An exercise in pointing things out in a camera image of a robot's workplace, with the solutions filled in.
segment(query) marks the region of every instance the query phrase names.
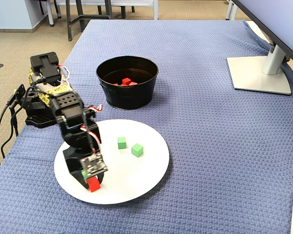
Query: wall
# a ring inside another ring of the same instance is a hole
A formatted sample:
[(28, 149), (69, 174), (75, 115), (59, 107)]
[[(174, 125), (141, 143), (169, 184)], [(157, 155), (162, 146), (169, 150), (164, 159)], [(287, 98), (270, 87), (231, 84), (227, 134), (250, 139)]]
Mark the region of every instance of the wall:
[(47, 15), (45, 7), (44, 12), (35, 0), (0, 0), (0, 29), (32, 29)]
[(48, 15), (45, 2), (42, 2), (42, 8), (44, 15), (41, 14), (39, 2), (36, 0), (25, 0), (25, 5), (29, 15), (30, 23), (32, 28), (34, 28), (40, 21)]

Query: robotic arm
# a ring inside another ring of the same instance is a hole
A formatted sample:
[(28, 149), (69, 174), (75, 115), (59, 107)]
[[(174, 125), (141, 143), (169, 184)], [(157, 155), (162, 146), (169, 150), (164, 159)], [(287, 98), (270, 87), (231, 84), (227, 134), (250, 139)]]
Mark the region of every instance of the robotic arm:
[(24, 105), (28, 115), (26, 124), (44, 127), (56, 121), (70, 146), (63, 154), (71, 175), (87, 189), (86, 180), (94, 176), (101, 184), (107, 166), (100, 152), (99, 128), (91, 117), (102, 107), (84, 107), (60, 68), (56, 53), (32, 56), (30, 61), (28, 78), (34, 88), (28, 93), (29, 98), (22, 99), (29, 102)]

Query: red cube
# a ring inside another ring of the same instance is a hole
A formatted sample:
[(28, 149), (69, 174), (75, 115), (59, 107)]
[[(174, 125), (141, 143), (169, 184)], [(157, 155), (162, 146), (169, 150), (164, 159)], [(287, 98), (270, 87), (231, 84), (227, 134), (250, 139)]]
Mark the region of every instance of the red cube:
[(131, 79), (129, 79), (129, 78), (123, 79), (123, 84), (129, 85), (130, 83), (131, 83)]
[(87, 184), (91, 192), (94, 192), (98, 190), (99, 188), (101, 188), (100, 183), (95, 176), (87, 179)]

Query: table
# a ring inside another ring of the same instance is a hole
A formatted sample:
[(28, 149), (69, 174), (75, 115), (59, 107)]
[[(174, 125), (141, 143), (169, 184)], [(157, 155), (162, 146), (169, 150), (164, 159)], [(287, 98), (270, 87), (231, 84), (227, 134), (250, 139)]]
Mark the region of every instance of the table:
[[(156, 129), (168, 170), (147, 194), (118, 205), (68, 195), (53, 163), (58, 126), (25, 126), (0, 166), (0, 233), (289, 233), (293, 202), (291, 96), (234, 90), (227, 57), (267, 55), (244, 21), (92, 20), (65, 65), (96, 120), (126, 118)], [(159, 67), (152, 102), (109, 106), (97, 66), (134, 55)]]

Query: monitor stand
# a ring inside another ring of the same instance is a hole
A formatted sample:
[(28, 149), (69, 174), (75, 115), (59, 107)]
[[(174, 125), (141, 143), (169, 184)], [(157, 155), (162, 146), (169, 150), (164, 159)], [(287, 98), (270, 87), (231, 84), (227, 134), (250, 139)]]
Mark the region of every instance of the monitor stand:
[(276, 45), (268, 56), (227, 58), (234, 88), (290, 95), (289, 82), (280, 68), (284, 56)]

